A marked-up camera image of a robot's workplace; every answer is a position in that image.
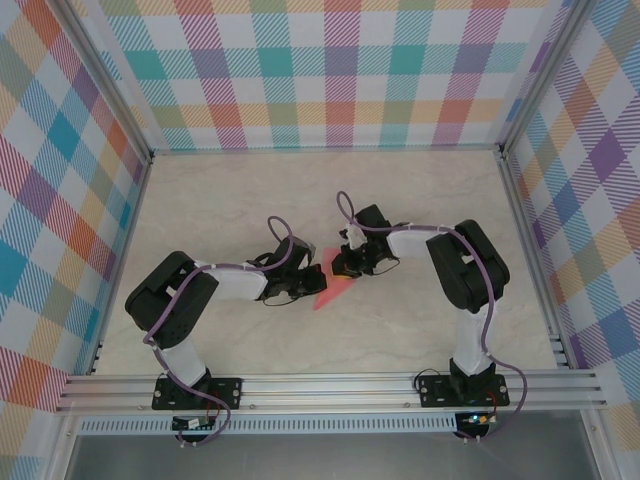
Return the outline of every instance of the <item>black mounting plate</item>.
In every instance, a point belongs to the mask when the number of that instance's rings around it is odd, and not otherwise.
[[[160,393],[159,396],[158,393],[154,393],[151,402],[152,410],[206,410],[207,408],[206,399],[184,391],[167,377],[156,381],[155,392]],[[242,379],[211,378],[208,381],[207,393],[225,402],[231,410],[237,410],[240,408],[242,397]],[[211,410],[215,412],[217,406],[212,405]]]
[[[493,407],[493,399],[486,392],[490,391],[496,397],[498,407],[509,405],[509,392],[507,383],[502,375],[494,375],[493,380],[483,392],[469,399],[468,402],[460,401],[449,382],[450,375],[420,375],[416,386],[420,392],[420,405],[423,408],[433,407]]]

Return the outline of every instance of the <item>white marble table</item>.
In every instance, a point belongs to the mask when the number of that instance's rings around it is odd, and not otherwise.
[[[275,214],[321,257],[342,242],[340,189],[356,209],[377,203],[392,223],[477,220],[512,276],[494,353],[522,368],[555,367],[493,154],[389,151],[157,158],[97,373],[160,371],[124,301],[171,251],[213,263],[254,258],[275,246],[266,226]],[[318,311],[313,303],[211,302],[194,330],[196,346],[217,373],[446,369],[455,348],[456,312],[427,262],[363,278]]]

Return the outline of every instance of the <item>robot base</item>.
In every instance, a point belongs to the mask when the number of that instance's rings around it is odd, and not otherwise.
[[[506,407],[509,405],[509,392],[504,376],[494,375],[486,388],[477,395],[462,401],[450,381],[451,375],[420,375],[417,387],[420,392],[420,405],[433,407]],[[490,393],[495,396],[495,403]]]
[[[196,383],[193,388],[219,398],[231,410],[240,408],[242,395],[241,378],[211,378],[208,375]],[[156,381],[151,408],[153,410],[216,410],[216,405],[208,405],[202,397],[192,395],[176,385],[170,378],[159,378]]]

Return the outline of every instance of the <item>pink triangular piece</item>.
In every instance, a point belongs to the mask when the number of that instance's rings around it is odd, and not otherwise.
[[[327,278],[327,289],[316,295],[314,310],[320,310],[349,290],[355,283],[351,278],[334,277],[333,273],[331,273],[331,262],[339,253],[339,248],[325,248],[324,252],[322,252],[322,271]]]

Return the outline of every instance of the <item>metal rail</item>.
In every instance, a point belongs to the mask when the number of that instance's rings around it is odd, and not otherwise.
[[[507,381],[513,410],[522,396],[522,381],[500,372]],[[529,394],[524,409],[598,409],[606,401],[590,370],[529,370]],[[472,408],[420,407],[413,373],[243,375],[242,404],[234,415],[390,413],[410,411],[464,412]],[[65,415],[157,415],[151,410],[155,376],[70,377],[58,411]],[[174,412],[196,414],[199,412]]]

